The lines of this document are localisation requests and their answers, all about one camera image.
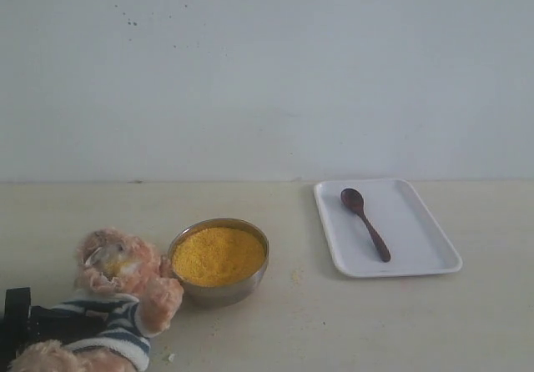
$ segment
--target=wooden spoon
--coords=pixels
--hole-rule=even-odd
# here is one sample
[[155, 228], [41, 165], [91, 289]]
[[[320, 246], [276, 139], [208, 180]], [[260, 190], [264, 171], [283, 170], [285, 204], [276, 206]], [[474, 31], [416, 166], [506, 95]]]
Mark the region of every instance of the wooden spoon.
[[391, 261], [390, 250], [387, 249], [387, 246], [384, 243], [382, 237], [370, 224], [369, 219], [365, 216], [364, 212], [364, 198], [360, 192], [354, 189], [345, 189], [341, 192], [341, 202], [346, 208], [358, 215], [361, 220], [364, 221], [367, 230], [369, 230], [370, 237], [373, 239], [378, 255], [384, 262]]

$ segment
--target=bowl rim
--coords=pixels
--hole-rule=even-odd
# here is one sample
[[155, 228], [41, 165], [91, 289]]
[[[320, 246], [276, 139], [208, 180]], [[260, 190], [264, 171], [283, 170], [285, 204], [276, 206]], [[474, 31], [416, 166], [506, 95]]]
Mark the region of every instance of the bowl rim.
[[[258, 269], [256, 269], [256, 271], [253, 274], [251, 274], [250, 276], [247, 276], [244, 279], [238, 280], [238, 281], [230, 283], [230, 284], [223, 284], [221, 286], [202, 286], [202, 285], [190, 282], [189, 280], [187, 280], [186, 278], [184, 278], [183, 276], [178, 274], [176, 272], [176, 270], [174, 270], [174, 263], [173, 263], [174, 251], [176, 250], [177, 243], [183, 238], [183, 236], [185, 234], [187, 234], [190, 230], [193, 230], [195, 228], [198, 228], [198, 227], [202, 226], [203, 224], [217, 223], [217, 222], [229, 222], [229, 221], [230, 222], [236, 222], [238, 224], [245, 224], [245, 225], [249, 226], [250, 228], [255, 230], [261, 236], [261, 238], [264, 240], [264, 244], [265, 244], [265, 246], [264, 246], [264, 249], [265, 249], [264, 262], [260, 265], [260, 267]], [[213, 226], [213, 227], [224, 228], [226, 226]], [[237, 219], [237, 218], [211, 218], [211, 219], [201, 220], [200, 222], [197, 222], [196, 224], [192, 224], [189, 227], [187, 227], [184, 230], [182, 230], [180, 233], [178, 233], [178, 235], [176, 235], [176, 237], [174, 237], [173, 241], [171, 242], [171, 244], [169, 246], [169, 250], [167, 251], [167, 258], [168, 258], [168, 260], [170, 262], [171, 270], [172, 270], [174, 276], [178, 280], [180, 280], [182, 283], [194, 286], [194, 287], [199, 288], [199, 289], [227, 289], [229, 287], [232, 287], [232, 286], [235, 286], [235, 285], [238, 285], [238, 284], [242, 284], [243, 282], [246, 282], [247, 280], [249, 280], [250, 278], [255, 276], [257, 273], [259, 273], [262, 269], [265, 269], [265, 265], [267, 265], [269, 263], [269, 252], [270, 252], [269, 240], [267, 239], [267, 236], [265, 235], [263, 230], [261, 230], [255, 224], [252, 224], [251, 222], [248, 222], [248, 221], [243, 220], [243, 219]]]

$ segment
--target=black object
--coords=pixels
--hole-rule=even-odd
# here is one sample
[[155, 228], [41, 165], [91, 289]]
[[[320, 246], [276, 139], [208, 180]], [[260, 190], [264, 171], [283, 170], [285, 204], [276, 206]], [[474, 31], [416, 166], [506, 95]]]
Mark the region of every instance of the black object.
[[30, 288], [9, 289], [3, 321], [0, 322], [0, 372], [31, 344], [51, 339], [63, 344], [94, 337], [105, 329], [99, 317], [66, 314], [31, 306]]

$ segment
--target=white wall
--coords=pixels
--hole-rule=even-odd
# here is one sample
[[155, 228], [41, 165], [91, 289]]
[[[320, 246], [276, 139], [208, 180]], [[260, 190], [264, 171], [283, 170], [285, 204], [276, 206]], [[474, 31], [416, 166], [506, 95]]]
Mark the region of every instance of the white wall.
[[533, 13], [0, 0], [0, 180], [533, 178]]

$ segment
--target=spoon handle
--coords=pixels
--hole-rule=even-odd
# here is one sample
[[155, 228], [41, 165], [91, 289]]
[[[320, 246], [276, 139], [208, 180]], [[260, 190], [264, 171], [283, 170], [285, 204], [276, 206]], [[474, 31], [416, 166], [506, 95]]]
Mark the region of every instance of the spoon handle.
[[385, 245], [382, 237], [378, 234], [375, 228], [373, 228], [373, 225], [370, 224], [369, 219], [367, 219], [365, 214], [361, 213], [360, 218], [361, 220], [364, 221], [364, 224], [367, 227], [367, 230], [369, 230], [370, 237], [373, 239], [373, 244], [375, 245], [376, 250], [378, 251], [378, 255], [380, 256], [380, 259], [382, 259], [383, 262], [390, 262], [391, 261], [390, 250], [387, 249], [387, 246]]

